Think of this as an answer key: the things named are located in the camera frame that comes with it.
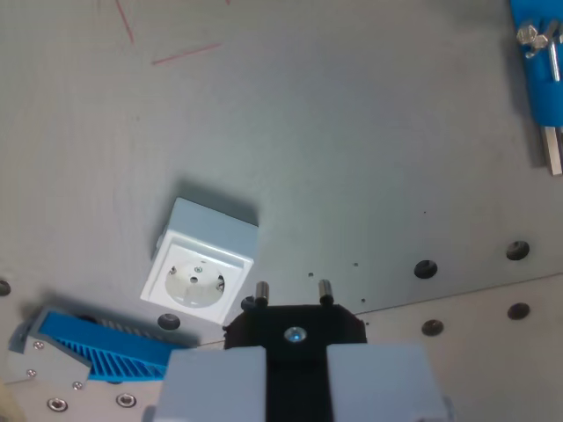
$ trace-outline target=power socket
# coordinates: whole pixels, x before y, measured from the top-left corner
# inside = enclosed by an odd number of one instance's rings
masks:
[[[141,299],[223,324],[257,246],[258,227],[177,198]]]

